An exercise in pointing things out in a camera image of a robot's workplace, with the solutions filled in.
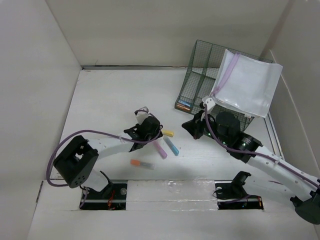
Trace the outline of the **yellow highlighter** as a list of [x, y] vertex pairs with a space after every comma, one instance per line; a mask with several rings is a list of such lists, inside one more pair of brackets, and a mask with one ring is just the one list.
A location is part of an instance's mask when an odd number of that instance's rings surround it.
[[174, 136], [174, 132], [170, 130], [162, 130], [161, 131], [164, 136], [172, 138]]

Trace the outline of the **blue capped highlighter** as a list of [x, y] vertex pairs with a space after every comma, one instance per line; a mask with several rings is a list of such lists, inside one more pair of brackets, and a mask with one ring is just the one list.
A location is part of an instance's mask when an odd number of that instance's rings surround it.
[[183, 100], [178, 100], [178, 103], [181, 104], [181, 105], [184, 105], [184, 106], [188, 106], [189, 108], [191, 107], [191, 104], [188, 103], [188, 102], [185, 102]]

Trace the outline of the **pink purple highlighter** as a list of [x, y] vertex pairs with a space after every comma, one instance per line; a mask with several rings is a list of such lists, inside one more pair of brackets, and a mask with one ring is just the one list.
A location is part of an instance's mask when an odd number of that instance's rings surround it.
[[160, 146], [160, 144], [157, 141], [154, 141], [153, 145], [154, 145], [155, 149], [157, 150], [157, 152], [159, 153], [159, 155], [161, 156], [162, 159], [166, 159], [168, 157], [168, 155], [165, 152], [165, 150]]

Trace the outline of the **orange grey highlighter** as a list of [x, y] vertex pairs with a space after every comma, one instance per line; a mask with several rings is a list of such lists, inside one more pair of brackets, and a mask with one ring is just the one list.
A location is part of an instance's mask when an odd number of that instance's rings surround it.
[[140, 161], [137, 159], [131, 159], [130, 164], [132, 166], [139, 167], [139, 168], [145, 168], [145, 169], [150, 169], [150, 170], [155, 169], [155, 165], [153, 163], [144, 162], [144, 161]]

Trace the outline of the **clear purple zipper pouch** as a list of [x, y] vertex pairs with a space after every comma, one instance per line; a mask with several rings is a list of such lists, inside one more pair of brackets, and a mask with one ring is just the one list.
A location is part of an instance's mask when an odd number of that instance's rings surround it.
[[269, 112], [283, 66], [240, 54], [222, 90], [211, 96], [216, 105], [252, 117], [265, 118]]

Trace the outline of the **clear zipper document pouch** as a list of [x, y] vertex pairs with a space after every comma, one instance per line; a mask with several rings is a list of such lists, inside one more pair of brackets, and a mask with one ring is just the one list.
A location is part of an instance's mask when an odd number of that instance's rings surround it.
[[225, 50], [222, 62], [218, 70], [218, 75], [212, 90], [213, 96], [216, 96], [225, 86], [239, 58], [240, 58], [239, 52], [232, 53], [227, 49]]

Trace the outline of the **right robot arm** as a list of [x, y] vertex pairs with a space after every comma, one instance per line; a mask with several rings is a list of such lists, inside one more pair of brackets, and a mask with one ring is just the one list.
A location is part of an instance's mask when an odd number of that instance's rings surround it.
[[195, 140], [202, 136], [212, 138], [233, 158], [272, 177], [272, 180], [263, 180], [240, 171], [227, 186], [215, 191], [218, 199], [231, 203], [249, 196], [269, 198], [294, 209], [305, 221], [319, 225], [319, 178], [303, 173], [273, 154], [259, 140], [241, 131], [240, 121], [232, 113], [220, 112], [213, 117], [201, 110], [181, 126]]

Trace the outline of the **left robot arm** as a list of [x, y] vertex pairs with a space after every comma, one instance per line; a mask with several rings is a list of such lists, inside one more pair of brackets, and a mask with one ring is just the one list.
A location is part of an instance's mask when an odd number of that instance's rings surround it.
[[151, 115], [142, 123], [125, 129], [118, 135], [88, 130], [106, 136], [99, 139], [86, 139], [76, 133], [72, 140], [53, 160], [53, 166], [71, 189], [88, 188], [100, 198], [111, 194], [111, 181], [105, 173], [94, 170], [97, 161], [119, 153], [130, 153], [143, 148], [162, 137], [162, 124]]

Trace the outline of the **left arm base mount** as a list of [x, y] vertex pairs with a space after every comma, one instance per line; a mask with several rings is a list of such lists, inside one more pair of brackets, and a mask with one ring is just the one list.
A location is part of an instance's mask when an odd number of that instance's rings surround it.
[[101, 192], [97, 192], [90, 187], [83, 187], [79, 209], [86, 211], [126, 210], [128, 181], [111, 181], [103, 171], [100, 171], [100, 174], [103, 176], [103, 180], [107, 181], [107, 185]]

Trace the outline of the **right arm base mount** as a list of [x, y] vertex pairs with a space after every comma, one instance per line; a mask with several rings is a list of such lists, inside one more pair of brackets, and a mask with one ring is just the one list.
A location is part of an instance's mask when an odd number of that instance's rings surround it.
[[240, 171], [232, 180], [215, 180], [212, 196], [217, 199], [218, 210], [263, 210], [262, 198], [247, 194], [243, 186], [251, 174]]

